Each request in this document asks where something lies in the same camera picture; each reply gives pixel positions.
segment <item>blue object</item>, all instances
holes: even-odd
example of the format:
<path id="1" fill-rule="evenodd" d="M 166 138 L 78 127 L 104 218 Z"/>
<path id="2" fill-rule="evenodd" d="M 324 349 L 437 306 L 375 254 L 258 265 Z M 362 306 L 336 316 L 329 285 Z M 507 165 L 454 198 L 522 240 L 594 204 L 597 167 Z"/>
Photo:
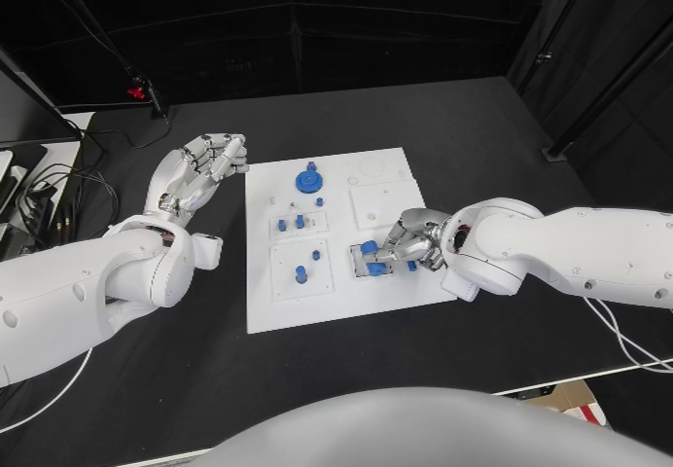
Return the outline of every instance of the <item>blue object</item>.
<path id="1" fill-rule="evenodd" d="M 376 253 L 378 251 L 379 245 L 376 244 L 375 240 L 369 240 L 360 245 L 360 253 L 363 255 L 369 255 L 369 253 Z"/>
<path id="2" fill-rule="evenodd" d="M 307 194 L 316 193 L 323 188 L 323 176 L 316 171 L 316 164 L 313 162 L 308 162 L 306 171 L 297 175 L 294 185 L 297 186 L 297 190 Z"/>
<path id="3" fill-rule="evenodd" d="M 304 284 L 307 280 L 308 280 L 308 277 L 306 276 L 306 267 L 298 266 L 297 267 L 297 282 L 300 284 Z"/>
<path id="4" fill-rule="evenodd" d="M 369 275 L 376 277 L 388 271 L 388 266 L 385 263 L 367 263 Z"/>

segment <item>metal pole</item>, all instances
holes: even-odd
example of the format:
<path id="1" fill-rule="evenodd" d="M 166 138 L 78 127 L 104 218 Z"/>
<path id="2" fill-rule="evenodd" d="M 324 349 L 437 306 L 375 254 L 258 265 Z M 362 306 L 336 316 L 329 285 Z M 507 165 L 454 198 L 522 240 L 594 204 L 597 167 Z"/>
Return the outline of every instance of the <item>metal pole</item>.
<path id="1" fill-rule="evenodd" d="M 561 12 L 561 15 L 558 16 L 556 23 L 553 24 L 549 35 L 546 36 L 546 40 L 543 41 L 543 47 L 540 48 L 540 51 L 538 52 L 536 60 L 533 61 L 533 64 L 530 65 L 529 71 L 526 72 L 526 76 L 523 77 L 523 80 L 522 80 L 522 84 L 519 85 L 519 88 L 516 89 L 516 91 L 519 92 L 519 95 L 523 95 L 523 92 L 526 91 L 526 87 L 529 86 L 530 80 L 533 79 L 533 75 L 536 74 L 536 71 L 540 68 L 540 65 L 546 61 L 551 60 L 551 50 L 549 50 L 551 43 L 553 42 L 558 31 L 561 30 L 561 26 L 563 25 L 565 19 L 568 18 L 568 14 L 571 13 L 574 4 L 575 4 L 575 0 L 568 0 L 568 2 L 565 3 L 565 7 Z"/>
<path id="2" fill-rule="evenodd" d="M 553 146 L 543 149 L 543 156 L 551 162 L 566 161 L 563 152 L 571 147 L 578 137 L 594 123 L 607 106 L 612 103 L 624 88 L 638 78 L 643 70 L 661 58 L 673 46 L 673 15 L 663 23 L 654 35 L 649 39 L 638 53 L 631 58 L 624 68 L 617 73 L 610 84 L 605 86 L 589 107 L 582 112 L 575 123 L 565 130 Z"/>

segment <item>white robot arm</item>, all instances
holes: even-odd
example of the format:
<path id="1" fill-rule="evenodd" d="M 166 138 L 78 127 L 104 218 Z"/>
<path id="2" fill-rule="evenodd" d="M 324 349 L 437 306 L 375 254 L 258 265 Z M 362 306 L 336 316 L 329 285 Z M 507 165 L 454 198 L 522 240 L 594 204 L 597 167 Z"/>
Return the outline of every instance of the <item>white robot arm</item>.
<path id="1" fill-rule="evenodd" d="M 575 207 L 543 216 L 496 198 L 453 216 L 404 211 L 366 262 L 418 260 L 445 267 L 441 288 L 471 302 L 480 289 L 514 295 L 526 274 L 561 292 L 631 305 L 673 307 L 673 216 Z"/>
<path id="2" fill-rule="evenodd" d="M 0 264 L 0 387 L 46 372 L 133 319 L 173 306 L 222 240 L 184 226 L 225 177 L 248 170 L 245 138 L 208 134 L 164 157 L 144 212 L 102 238 Z"/>

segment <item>table surface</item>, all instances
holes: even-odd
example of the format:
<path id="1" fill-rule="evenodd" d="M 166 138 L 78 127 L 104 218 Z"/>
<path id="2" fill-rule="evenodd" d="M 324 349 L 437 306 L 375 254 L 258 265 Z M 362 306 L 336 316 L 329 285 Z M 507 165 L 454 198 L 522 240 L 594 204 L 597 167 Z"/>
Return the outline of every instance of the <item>table surface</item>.
<path id="1" fill-rule="evenodd" d="M 494 197 L 522 199 L 543 213 L 592 205 L 569 165 L 543 160 L 548 137 L 502 78 L 189 104 L 173 108 L 171 119 L 170 135 L 144 150 L 120 135 L 97 135 L 121 219 L 141 211 L 159 161 L 206 132 L 245 134 L 252 163 L 402 147 L 427 205 L 445 212 Z M 146 109 L 99 113 L 89 128 L 122 129 L 135 142 L 163 131 Z M 101 190 L 86 198 L 82 221 L 92 231 L 108 216 L 105 196 Z M 210 448 L 274 415 L 367 389 L 500 392 L 627 367 L 582 299 L 533 277 L 514 297 L 483 292 L 473 303 L 248 336 L 244 212 L 236 176 L 189 224 L 192 233 L 223 239 L 220 266 L 196 271 L 177 306 L 131 322 L 94 348 L 62 400 L 1 435 L 4 467 L 110 466 Z M 670 357 L 669 310 L 614 310 L 627 335 Z M 52 399 L 79 362 L 0 398 L 1 426 Z"/>

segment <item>white board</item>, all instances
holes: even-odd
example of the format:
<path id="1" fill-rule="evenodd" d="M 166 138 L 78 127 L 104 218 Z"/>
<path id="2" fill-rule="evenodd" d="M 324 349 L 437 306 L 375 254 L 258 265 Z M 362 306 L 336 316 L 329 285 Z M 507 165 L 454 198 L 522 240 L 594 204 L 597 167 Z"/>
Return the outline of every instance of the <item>white board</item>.
<path id="1" fill-rule="evenodd" d="M 310 161 L 324 186 L 306 195 L 294 179 Z M 350 246 L 372 239 L 382 245 L 411 207 L 425 207 L 425 202 L 401 148 L 251 165 L 245 174 L 249 334 L 455 300 L 440 287 L 442 271 L 409 271 L 406 263 L 392 263 L 391 276 L 355 277 Z M 295 228 L 298 214 L 311 220 L 310 228 Z M 308 253 L 318 247 L 324 250 L 316 262 Z M 295 282 L 297 266 L 307 269 L 306 284 Z"/>

